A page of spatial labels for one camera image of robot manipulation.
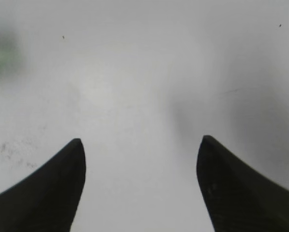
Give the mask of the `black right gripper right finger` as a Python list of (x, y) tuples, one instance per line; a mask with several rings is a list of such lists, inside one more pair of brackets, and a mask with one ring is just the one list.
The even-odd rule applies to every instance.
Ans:
[(289, 190), (210, 135), (200, 143), (196, 174), (214, 231), (289, 232)]

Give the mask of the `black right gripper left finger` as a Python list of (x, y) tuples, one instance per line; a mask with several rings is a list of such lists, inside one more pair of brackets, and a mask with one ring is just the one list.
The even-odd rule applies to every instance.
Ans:
[(0, 232), (69, 232), (85, 180), (84, 146), (75, 138), (35, 172), (0, 193)]

